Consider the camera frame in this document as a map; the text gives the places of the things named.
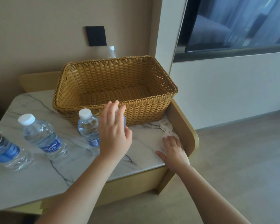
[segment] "person's left hand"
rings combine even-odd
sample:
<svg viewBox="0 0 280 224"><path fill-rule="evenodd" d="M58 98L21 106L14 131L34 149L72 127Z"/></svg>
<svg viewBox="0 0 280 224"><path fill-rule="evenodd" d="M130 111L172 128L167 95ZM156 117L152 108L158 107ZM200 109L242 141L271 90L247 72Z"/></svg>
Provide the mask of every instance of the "person's left hand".
<svg viewBox="0 0 280 224"><path fill-rule="evenodd" d="M108 102L99 119L98 131L100 156L108 156L119 162L132 144L133 133L128 127L124 127L123 114L126 106L123 105L116 113L118 103Z"/></svg>

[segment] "person's right hand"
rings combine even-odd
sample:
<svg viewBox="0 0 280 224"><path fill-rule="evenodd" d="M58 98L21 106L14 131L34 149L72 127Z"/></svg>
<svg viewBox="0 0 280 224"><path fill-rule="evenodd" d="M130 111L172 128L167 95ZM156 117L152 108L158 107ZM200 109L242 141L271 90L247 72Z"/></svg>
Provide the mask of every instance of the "person's right hand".
<svg viewBox="0 0 280 224"><path fill-rule="evenodd" d="M179 174L186 166L190 166L189 158L176 137L163 137L163 143L167 155L164 155L164 153L160 151L156 151L156 154L163 160L170 170Z"/></svg>
<svg viewBox="0 0 280 224"><path fill-rule="evenodd" d="M109 157L119 162L129 150L132 143L132 131L124 127L123 114L126 106L118 111L118 101L108 102L99 119L100 156Z"/></svg>

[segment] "plastic water bottle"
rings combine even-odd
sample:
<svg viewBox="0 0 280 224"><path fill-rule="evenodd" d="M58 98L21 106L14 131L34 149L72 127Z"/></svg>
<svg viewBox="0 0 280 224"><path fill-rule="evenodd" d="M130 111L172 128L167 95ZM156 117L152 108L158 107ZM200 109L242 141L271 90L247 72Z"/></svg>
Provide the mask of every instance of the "plastic water bottle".
<svg viewBox="0 0 280 224"><path fill-rule="evenodd" d="M78 130L80 134L87 140L91 147L91 152L97 156L100 154L99 137L98 137L98 117L93 115L87 108L79 111L80 120L78 122Z"/></svg>
<svg viewBox="0 0 280 224"><path fill-rule="evenodd" d="M0 163L10 170L20 170L33 163L34 156L0 134Z"/></svg>
<svg viewBox="0 0 280 224"><path fill-rule="evenodd" d="M35 119L32 114L20 116L18 122L24 126L24 138L43 150L49 159L58 160L67 156L67 144L56 135L50 123Z"/></svg>
<svg viewBox="0 0 280 224"><path fill-rule="evenodd" d="M116 58L114 46L109 46L109 58Z"/></svg>

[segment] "bottle neck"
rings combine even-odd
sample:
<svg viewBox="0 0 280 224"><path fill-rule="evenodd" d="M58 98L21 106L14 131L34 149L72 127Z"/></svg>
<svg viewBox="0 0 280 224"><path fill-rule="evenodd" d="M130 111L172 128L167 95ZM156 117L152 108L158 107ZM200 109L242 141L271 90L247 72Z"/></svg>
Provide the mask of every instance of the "bottle neck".
<svg viewBox="0 0 280 224"><path fill-rule="evenodd" d="M83 123L90 123L92 122L92 116L89 119L81 119Z"/></svg>

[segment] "wooden furniture side panel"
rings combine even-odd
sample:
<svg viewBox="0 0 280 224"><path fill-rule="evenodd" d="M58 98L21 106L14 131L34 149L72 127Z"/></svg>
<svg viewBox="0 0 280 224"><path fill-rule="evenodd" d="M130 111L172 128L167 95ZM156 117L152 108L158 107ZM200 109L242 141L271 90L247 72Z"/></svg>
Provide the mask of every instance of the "wooden furniture side panel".
<svg viewBox="0 0 280 224"><path fill-rule="evenodd" d="M32 73L21 75L20 84L25 92L37 92L42 90L54 90L57 86L61 71Z"/></svg>
<svg viewBox="0 0 280 224"><path fill-rule="evenodd" d="M189 157L192 152L199 147L199 138L189 123L183 112L180 110L174 100L171 101L166 109L166 115L169 122L172 124L176 134L179 136L179 140L183 145L184 151ZM172 177L175 175L172 171L168 170L157 187L157 192L160 194L165 186L169 183Z"/></svg>
<svg viewBox="0 0 280 224"><path fill-rule="evenodd" d="M111 203L116 200L128 198L152 189L156 189L164 174L166 167L159 167L128 177L107 182L102 189L96 206ZM61 195L42 200L41 209L49 208Z"/></svg>
<svg viewBox="0 0 280 224"><path fill-rule="evenodd" d="M9 208L9 209L6 209L5 211L27 213L27 214L37 214L37 215L41 215L43 212L43 210L41 209L41 201L25 204L20 207Z"/></svg>

